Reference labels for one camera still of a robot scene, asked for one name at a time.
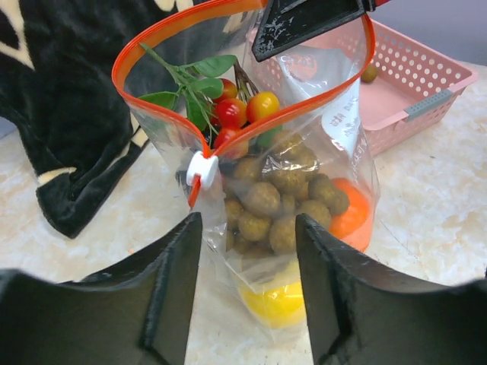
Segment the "orange persimmon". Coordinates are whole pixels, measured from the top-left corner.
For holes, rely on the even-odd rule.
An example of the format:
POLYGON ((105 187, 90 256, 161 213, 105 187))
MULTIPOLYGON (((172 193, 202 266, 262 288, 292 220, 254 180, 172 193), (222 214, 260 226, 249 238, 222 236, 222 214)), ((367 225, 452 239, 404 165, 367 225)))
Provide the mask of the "orange persimmon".
POLYGON ((334 186, 349 197, 345 213, 332 216, 329 232, 358 251, 364 252, 371 241, 373 210, 371 203, 351 181, 346 178, 332 179, 334 186))

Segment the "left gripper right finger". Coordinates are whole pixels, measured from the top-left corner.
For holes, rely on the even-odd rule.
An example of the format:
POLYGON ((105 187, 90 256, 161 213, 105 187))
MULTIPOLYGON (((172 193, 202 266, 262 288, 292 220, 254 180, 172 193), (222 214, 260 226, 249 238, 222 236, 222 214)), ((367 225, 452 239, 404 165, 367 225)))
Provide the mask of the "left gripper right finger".
POLYGON ((296 219, 316 364, 484 364, 486 282, 444 286, 385 266, 296 219))

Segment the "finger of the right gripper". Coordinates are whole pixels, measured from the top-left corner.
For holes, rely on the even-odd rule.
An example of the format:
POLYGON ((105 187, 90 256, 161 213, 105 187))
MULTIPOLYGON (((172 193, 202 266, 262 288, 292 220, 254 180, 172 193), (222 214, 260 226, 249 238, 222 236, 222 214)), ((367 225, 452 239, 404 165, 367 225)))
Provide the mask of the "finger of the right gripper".
POLYGON ((369 12, 364 0, 272 0, 265 6, 252 45, 258 62, 266 61, 369 12))

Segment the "black floral pillow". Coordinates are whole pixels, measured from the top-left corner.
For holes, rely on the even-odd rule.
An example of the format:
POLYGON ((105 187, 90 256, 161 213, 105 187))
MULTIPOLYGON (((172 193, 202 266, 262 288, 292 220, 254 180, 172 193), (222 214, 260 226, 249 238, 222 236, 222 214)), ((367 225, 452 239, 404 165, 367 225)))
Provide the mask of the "black floral pillow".
POLYGON ((244 38, 259 1, 3 1, 1 116, 19 131, 48 223, 75 238, 148 142, 122 92, 176 89, 145 56, 123 87, 111 78, 125 45, 192 7, 208 20, 155 44, 173 65, 213 56, 244 38))

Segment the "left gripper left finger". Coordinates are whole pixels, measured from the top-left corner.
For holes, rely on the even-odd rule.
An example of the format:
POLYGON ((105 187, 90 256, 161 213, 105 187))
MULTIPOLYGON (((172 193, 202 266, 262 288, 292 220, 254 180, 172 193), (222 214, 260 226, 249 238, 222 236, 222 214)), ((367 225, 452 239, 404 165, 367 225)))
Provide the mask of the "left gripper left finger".
POLYGON ((165 236, 79 282, 1 272, 3 364, 182 364, 202 242, 189 214, 165 236))

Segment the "red cherry bunch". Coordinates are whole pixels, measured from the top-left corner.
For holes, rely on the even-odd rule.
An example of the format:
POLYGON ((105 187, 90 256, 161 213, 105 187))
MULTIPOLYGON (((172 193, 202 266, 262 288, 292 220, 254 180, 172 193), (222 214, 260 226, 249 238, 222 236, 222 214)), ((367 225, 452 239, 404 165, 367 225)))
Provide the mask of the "red cherry bunch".
POLYGON ((140 99, 173 111, 184 100, 187 119, 212 149, 280 110, 277 96, 258 90, 234 55, 172 65, 144 43, 140 47, 164 66, 177 86, 175 91, 158 91, 140 99))

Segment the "loose brown longan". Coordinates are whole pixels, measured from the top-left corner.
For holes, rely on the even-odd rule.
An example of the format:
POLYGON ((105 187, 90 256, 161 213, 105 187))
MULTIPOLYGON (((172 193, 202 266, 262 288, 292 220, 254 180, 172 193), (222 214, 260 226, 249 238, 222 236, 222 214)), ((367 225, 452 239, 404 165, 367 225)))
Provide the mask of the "loose brown longan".
POLYGON ((376 65, 370 64, 367 66, 363 74, 361 75, 361 82, 370 84, 372 83, 378 75, 378 69, 376 65))

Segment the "clear zip top bag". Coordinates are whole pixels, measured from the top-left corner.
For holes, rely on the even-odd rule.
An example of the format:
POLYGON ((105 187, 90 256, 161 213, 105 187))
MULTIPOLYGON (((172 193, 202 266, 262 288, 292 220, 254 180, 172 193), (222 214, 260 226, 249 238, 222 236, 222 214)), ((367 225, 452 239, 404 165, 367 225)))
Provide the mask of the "clear zip top bag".
POLYGON ((215 277, 276 342, 306 314, 295 221, 359 251, 371 241, 377 174, 359 112, 374 55, 366 15, 267 60, 262 1, 212 1, 142 31, 113 83, 202 216, 215 277))

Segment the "brown longan bunch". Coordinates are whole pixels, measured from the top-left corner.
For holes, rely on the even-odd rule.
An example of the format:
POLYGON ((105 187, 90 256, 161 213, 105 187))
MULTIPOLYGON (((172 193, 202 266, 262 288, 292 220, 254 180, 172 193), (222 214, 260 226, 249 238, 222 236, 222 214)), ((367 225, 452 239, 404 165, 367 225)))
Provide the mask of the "brown longan bunch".
POLYGON ((221 164, 227 217, 226 250, 246 258, 295 251, 295 217, 307 214, 328 229, 349 197, 320 172, 316 153, 297 133, 275 129, 221 164))

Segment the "yellow lemon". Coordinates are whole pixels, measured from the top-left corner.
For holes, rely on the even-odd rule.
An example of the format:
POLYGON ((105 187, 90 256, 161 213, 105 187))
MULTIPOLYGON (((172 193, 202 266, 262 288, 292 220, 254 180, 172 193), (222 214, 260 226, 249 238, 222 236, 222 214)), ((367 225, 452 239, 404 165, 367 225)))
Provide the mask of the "yellow lemon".
POLYGON ((270 329, 289 328, 306 319, 300 281, 258 294, 247 287, 240 287, 238 290, 247 309, 270 329))

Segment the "pink plastic basket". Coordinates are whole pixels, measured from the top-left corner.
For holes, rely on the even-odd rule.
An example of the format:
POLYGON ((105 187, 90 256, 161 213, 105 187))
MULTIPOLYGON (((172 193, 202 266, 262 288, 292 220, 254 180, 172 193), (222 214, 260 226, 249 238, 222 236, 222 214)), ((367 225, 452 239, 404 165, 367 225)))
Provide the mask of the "pink plastic basket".
MULTIPOLYGON (((372 21, 375 53, 371 64, 377 77, 360 86, 361 122, 373 156, 417 135, 441 121, 451 104, 478 78, 453 59, 372 21)), ((363 56, 367 41, 363 23, 353 21, 304 43, 321 49, 341 49, 347 57, 363 56)), ((257 62, 250 44, 245 67, 259 87, 270 87, 279 97, 282 72, 275 59, 257 62)))

